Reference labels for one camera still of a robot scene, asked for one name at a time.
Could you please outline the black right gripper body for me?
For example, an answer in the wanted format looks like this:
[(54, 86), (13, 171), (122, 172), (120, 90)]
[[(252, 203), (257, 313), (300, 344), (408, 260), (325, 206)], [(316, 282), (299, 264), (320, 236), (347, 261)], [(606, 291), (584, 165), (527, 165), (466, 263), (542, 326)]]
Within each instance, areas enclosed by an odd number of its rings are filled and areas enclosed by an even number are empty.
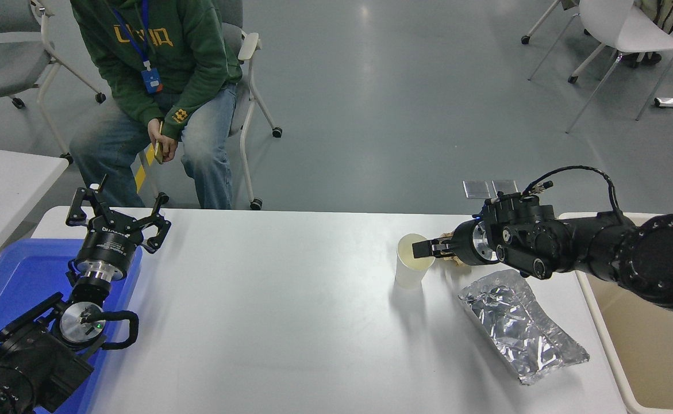
[(475, 239), (473, 236), (476, 222), (464, 222), (455, 228), (451, 238), (452, 248), (458, 260), (469, 266), (478, 265), (478, 256), (476, 255)]

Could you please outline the person's left hand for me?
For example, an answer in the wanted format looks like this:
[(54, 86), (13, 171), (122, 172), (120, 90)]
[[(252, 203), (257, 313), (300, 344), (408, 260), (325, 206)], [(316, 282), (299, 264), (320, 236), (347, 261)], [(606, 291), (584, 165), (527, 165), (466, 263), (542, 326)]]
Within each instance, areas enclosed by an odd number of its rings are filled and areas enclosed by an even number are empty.
[(176, 150), (178, 149), (178, 142), (166, 135), (162, 135), (160, 141), (157, 142), (157, 161), (158, 163), (167, 163), (174, 159)]

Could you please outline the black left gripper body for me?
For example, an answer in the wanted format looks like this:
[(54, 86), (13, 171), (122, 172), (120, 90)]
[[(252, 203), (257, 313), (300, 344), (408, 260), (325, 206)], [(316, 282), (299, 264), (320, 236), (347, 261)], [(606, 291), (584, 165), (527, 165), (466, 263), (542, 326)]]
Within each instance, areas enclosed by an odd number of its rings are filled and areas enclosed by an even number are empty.
[(102, 227), (90, 228), (75, 259), (75, 268), (86, 272), (95, 262), (105, 262), (116, 268), (114, 275), (127, 275), (142, 242), (140, 232), (121, 233)]

